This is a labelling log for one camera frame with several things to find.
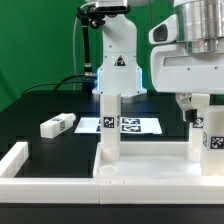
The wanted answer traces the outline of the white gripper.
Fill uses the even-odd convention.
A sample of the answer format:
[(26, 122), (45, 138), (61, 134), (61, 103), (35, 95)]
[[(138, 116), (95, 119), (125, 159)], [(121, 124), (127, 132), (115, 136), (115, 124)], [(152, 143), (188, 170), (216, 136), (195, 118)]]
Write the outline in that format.
[(191, 93), (224, 94), (224, 44), (216, 52), (187, 54), (185, 45), (155, 47), (150, 56), (151, 79), (157, 92), (176, 93), (183, 120), (194, 122)]

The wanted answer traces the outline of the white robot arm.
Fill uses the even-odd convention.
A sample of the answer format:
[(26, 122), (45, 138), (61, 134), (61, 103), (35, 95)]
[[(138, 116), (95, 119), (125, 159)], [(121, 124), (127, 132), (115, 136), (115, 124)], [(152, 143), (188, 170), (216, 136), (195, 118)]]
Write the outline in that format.
[[(142, 94), (136, 61), (137, 28), (125, 15), (146, 0), (86, 0), (93, 27), (102, 27), (103, 63), (97, 93)], [(183, 119), (193, 122), (195, 94), (224, 94), (224, 0), (174, 0), (174, 13), (152, 28), (151, 80), (158, 92), (174, 93)]]

